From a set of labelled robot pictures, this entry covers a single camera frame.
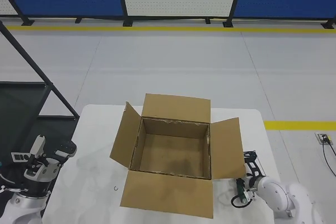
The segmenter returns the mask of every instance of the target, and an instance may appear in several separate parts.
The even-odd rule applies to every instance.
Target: white table
[[[141,106],[134,108],[141,113]],[[44,224],[274,223],[273,212],[258,197],[244,209],[230,204],[236,194],[234,179],[213,182],[214,219],[120,207],[127,169],[109,156],[123,110],[124,106],[114,105],[87,105],[83,109],[72,139],[77,153],[60,171]],[[244,151],[256,150],[266,175],[279,180],[260,112],[214,108],[211,114],[212,122],[239,117]]]

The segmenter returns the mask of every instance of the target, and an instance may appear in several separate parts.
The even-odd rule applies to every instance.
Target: floor
[[[336,34],[12,33],[78,113],[87,104],[142,105],[149,92],[203,97],[214,108],[257,109],[264,120],[336,121]],[[1,35],[0,81],[40,81]],[[41,114],[70,113],[50,96]],[[336,178],[316,131],[269,130],[268,137],[282,181],[307,187],[325,223],[335,224]],[[328,134],[336,150],[336,132]]]

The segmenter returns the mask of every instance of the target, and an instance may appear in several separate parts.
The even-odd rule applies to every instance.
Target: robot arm
[[[76,145],[65,141],[53,153],[44,151],[45,137],[37,136],[30,153],[12,152],[8,158],[0,162],[1,171],[18,171],[15,180],[9,180],[0,173],[6,186],[3,191],[15,192],[7,202],[0,224],[40,224],[40,212],[45,209],[50,195],[48,190],[63,164],[76,154]]]
[[[274,219],[279,220],[279,223],[323,223],[306,188],[299,183],[285,185],[272,177],[262,175],[255,163],[256,153],[245,152],[244,156],[250,172],[247,173],[247,177],[237,180],[237,187],[240,189],[238,192],[241,189],[245,192],[245,194],[238,194],[241,202],[243,204],[245,202],[244,206],[239,207],[246,207],[252,202],[252,200],[248,202],[246,195],[247,192],[253,192],[266,201],[274,212]]]

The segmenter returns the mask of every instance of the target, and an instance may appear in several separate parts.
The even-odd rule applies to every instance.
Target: electrical outlet
[[[316,138],[318,139],[318,142],[319,142],[319,144],[320,145],[325,145],[325,146],[328,146],[329,144],[327,143],[327,142],[323,142],[323,135],[324,135],[325,133],[315,133],[315,135],[316,135]],[[329,138],[329,140],[330,140],[330,144],[331,145],[333,145],[333,142],[332,142],[332,140],[331,140],[331,137],[328,135],[328,134],[326,134],[327,135],[327,137]]]

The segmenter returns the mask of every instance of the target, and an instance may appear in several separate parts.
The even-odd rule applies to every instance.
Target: open cardboard box
[[[213,218],[214,179],[245,175],[239,119],[211,122],[210,100],[146,94],[127,102],[110,157],[129,169],[121,206]]]

